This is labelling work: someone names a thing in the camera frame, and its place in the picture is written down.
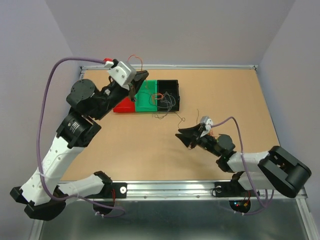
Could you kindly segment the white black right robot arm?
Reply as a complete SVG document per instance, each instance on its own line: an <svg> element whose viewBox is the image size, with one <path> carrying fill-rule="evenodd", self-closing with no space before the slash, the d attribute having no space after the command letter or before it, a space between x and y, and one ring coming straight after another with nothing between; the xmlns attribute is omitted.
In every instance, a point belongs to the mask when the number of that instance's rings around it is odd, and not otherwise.
<svg viewBox="0 0 320 240"><path fill-rule="evenodd" d="M217 197L244 196L255 190L276 190L288 198L295 198L307 180L311 170L281 146L268 151L240 153L227 134L214 137L201 124L179 129L176 137L188 148L200 147L215 155L216 164L230 181L218 185Z"/></svg>

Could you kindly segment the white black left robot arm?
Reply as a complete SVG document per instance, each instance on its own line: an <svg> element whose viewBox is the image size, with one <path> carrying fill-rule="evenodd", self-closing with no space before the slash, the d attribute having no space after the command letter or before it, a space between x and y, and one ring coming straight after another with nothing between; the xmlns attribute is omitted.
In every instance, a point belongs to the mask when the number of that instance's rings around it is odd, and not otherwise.
<svg viewBox="0 0 320 240"><path fill-rule="evenodd" d="M73 160L101 130L96 121L126 97L134 96L148 76L148 71L138 71L129 89L121 87L114 77L110 77L109 84L101 90L90 79L73 84L66 98L69 113L58 127L47 154L44 158L37 158L38 167L29 180L10 191L17 203L25 205L24 211L29 218L50 221L72 202L92 197L111 199L106 203L89 201L97 215L106 217L116 208L116 195L121 191L113 186L112 179L103 171L74 182L61 183L60 180Z"/></svg>

